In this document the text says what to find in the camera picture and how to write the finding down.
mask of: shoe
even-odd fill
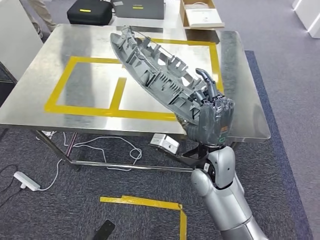
[[[38,23],[33,22],[32,24],[33,24],[33,27],[35,29],[35,31],[38,33],[38,35],[41,39],[42,39],[44,35],[42,34],[42,28]]]

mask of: person's leg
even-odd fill
[[[35,20],[33,16],[30,15],[20,0],[20,3],[22,5],[22,7],[24,9],[24,11],[26,13],[28,18],[31,21],[31,23],[33,25],[33,27],[35,29],[35,31],[38,34],[38,36],[42,39],[43,37],[42,31],[40,28],[40,24]]]
[[[49,31],[54,30],[56,24],[42,0],[28,0],[28,2],[47,25]]]

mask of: yellow tape on floor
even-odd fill
[[[180,239],[187,239],[187,216],[183,210],[183,205],[177,202],[170,201],[158,201],[148,198],[135,197],[135,196],[125,196],[122,197],[100,197],[101,203],[113,203],[113,204],[132,204],[140,205],[153,208],[171,209],[180,211]]]

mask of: cardboard box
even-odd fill
[[[197,24],[196,27],[190,26],[189,21],[188,20],[188,16],[186,13],[186,9],[187,8],[186,7],[186,5],[193,5],[195,3],[206,4],[208,7],[207,9],[216,8],[214,2],[212,2],[212,0],[180,0],[180,16],[181,17],[182,23],[183,24],[183,27],[185,29],[221,29],[225,27],[225,24],[220,19],[219,15],[217,16],[220,21],[218,20],[217,22],[216,22],[214,26],[213,26],[212,24],[206,23],[203,23],[201,26]]]

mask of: white wall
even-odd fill
[[[0,61],[17,80],[42,47],[19,0],[0,0]]]
[[[312,38],[320,38],[320,0],[295,0],[292,7]]]

